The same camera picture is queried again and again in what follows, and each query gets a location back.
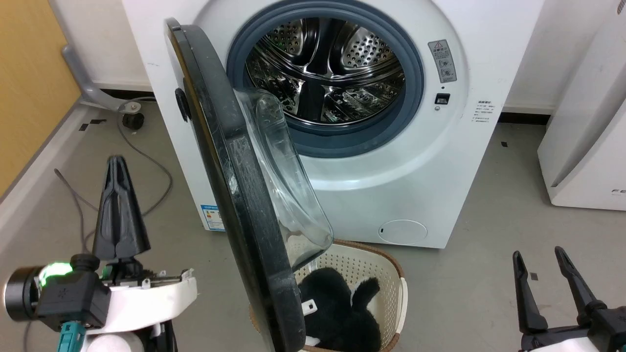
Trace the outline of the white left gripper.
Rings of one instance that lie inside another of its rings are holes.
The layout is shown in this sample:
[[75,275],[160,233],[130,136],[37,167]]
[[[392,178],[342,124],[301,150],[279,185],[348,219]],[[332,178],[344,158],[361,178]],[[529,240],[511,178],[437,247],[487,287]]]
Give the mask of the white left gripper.
[[165,270],[145,269],[133,257],[150,249],[127,161],[123,156],[110,156],[92,253],[100,260],[119,260],[107,263],[101,276],[111,297],[100,334],[138,332],[144,336],[149,330],[151,339],[175,338],[174,318],[197,299],[197,278],[193,269],[174,276]]

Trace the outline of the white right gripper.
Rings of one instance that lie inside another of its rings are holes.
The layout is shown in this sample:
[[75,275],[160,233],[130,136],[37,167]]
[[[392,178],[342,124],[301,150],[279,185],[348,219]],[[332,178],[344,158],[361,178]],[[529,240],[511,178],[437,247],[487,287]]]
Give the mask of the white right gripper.
[[596,298],[565,249],[555,247],[562,276],[568,281],[577,308],[578,326],[548,328],[528,284],[529,272],[521,252],[513,253],[520,352],[624,352],[625,307],[606,309]]

